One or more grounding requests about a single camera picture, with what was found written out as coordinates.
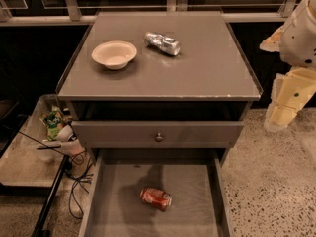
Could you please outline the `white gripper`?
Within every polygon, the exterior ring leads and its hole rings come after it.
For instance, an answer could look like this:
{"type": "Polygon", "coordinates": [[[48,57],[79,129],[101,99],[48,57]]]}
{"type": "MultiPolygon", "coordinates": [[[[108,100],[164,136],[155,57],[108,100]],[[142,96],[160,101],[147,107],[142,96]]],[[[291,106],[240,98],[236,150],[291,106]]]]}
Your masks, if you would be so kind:
{"type": "MultiPolygon", "coordinates": [[[[283,27],[276,29],[263,40],[259,48],[267,52],[279,52],[283,27]]],[[[300,111],[316,92],[316,70],[293,66],[284,76],[276,104],[268,105],[264,128],[268,132],[281,132],[288,128],[296,111],[300,111]]]]}

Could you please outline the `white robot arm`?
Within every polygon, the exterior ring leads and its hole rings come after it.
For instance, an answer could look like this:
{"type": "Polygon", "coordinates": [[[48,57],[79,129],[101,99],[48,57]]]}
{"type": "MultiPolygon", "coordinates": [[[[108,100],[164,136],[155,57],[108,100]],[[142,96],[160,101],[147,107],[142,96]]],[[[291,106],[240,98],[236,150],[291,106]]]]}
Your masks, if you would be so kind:
{"type": "Polygon", "coordinates": [[[280,132],[316,93],[316,0],[301,0],[284,24],[262,41],[260,49],[278,52],[291,66],[285,75],[276,75],[266,111],[266,131],[280,132]]]}

